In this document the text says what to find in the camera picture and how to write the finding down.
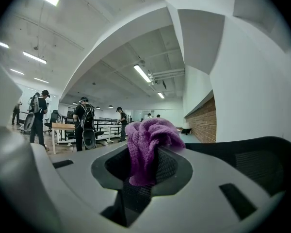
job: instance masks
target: black pants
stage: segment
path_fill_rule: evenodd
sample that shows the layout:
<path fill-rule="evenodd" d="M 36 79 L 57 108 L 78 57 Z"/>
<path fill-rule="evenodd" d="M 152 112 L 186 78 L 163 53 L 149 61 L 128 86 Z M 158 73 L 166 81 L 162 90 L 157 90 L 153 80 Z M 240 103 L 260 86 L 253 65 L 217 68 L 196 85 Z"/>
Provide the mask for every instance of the black pants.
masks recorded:
<path fill-rule="evenodd" d="M 31 132 L 30 132 L 30 137 L 29 137 L 30 143 L 34 143 L 35 134 L 38 134 L 39 144 L 45 147 L 44 138 L 43 138 L 43 122 L 36 118 L 34 119 L 33 125 L 31 127 Z"/>
<path fill-rule="evenodd" d="M 14 124 L 15 116 L 16 116 L 16 124 L 18 125 L 19 124 L 19 110 L 13 111 L 12 124 Z"/>
<path fill-rule="evenodd" d="M 76 135 L 76 145 L 77 145 L 77 151 L 82 151 L 82 141 L 83 141 L 83 128 L 81 126 L 78 126 L 75 130 Z"/>
<path fill-rule="evenodd" d="M 122 132 L 121 132 L 120 142 L 124 142 L 125 141 L 125 136 L 126 136 L 125 127 L 126 127 L 126 124 L 125 125 L 122 125 Z"/>

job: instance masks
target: towel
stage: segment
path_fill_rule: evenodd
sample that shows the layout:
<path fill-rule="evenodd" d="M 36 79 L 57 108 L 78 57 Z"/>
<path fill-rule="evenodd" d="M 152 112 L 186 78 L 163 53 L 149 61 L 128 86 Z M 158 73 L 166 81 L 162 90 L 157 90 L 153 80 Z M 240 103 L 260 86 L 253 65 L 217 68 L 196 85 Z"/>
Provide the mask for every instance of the towel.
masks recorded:
<path fill-rule="evenodd" d="M 163 118 L 151 118 L 126 126 L 130 154 L 129 183 L 136 186 L 155 184 L 152 163 L 156 147 L 171 144 L 185 148 L 175 126 Z"/>

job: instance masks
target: wooden floor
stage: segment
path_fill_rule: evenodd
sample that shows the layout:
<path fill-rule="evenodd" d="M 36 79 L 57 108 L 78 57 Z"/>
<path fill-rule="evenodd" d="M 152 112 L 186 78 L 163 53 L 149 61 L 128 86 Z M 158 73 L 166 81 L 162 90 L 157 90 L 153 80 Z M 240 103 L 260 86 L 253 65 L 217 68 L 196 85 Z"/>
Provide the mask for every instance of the wooden floor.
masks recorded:
<path fill-rule="evenodd" d="M 29 141 L 29 134 L 28 133 L 26 133 L 26 134 L 20 133 L 18 130 L 18 126 L 16 124 L 15 125 L 9 124 L 7 126 L 7 128 L 13 132 L 19 133 L 20 135 L 22 135 L 24 138 L 26 138 Z M 120 140 L 120 138 L 113 139 L 114 143 L 117 143 L 119 140 Z M 35 137 L 35 143 L 38 143 L 38 136 L 37 135 Z M 49 149 L 48 155 L 53 155 L 54 153 L 53 153 L 53 146 L 52 146 L 52 133 L 50 133 L 50 134 L 45 133 L 44 134 L 44 144 Z M 72 144 L 71 146 L 68 146 L 67 144 L 55 144 L 55 148 L 56 148 L 56 154 L 65 154 L 65 153 L 72 153 L 72 152 L 77 151 L 75 144 Z M 103 146 L 101 144 L 97 144 L 97 148 L 103 148 Z"/>

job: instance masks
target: brick wall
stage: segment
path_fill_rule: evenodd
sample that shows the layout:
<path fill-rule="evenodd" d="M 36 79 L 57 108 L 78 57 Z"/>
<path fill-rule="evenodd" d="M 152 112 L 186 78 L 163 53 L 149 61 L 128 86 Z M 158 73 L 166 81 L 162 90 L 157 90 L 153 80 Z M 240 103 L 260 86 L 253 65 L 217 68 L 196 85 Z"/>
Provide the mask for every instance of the brick wall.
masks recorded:
<path fill-rule="evenodd" d="M 215 142 L 217 136 L 217 115 L 214 98 L 207 101 L 185 119 L 190 124 L 193 134 L 200 142 Z"/>

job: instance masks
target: purple towel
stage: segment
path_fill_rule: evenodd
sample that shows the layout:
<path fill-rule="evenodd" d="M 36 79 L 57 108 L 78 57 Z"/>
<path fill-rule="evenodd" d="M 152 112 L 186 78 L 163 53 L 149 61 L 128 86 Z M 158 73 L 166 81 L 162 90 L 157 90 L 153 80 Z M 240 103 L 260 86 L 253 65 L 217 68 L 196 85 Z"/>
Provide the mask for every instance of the purple towel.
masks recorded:
<path fill-rule="evenodd" d="M 130 153 L 132 185 L 155 184 L 152 162 L 156 147 L 166 144 L 185 148 L 174 125 L 163 118 L 133 122 L 125 128 Z"/>

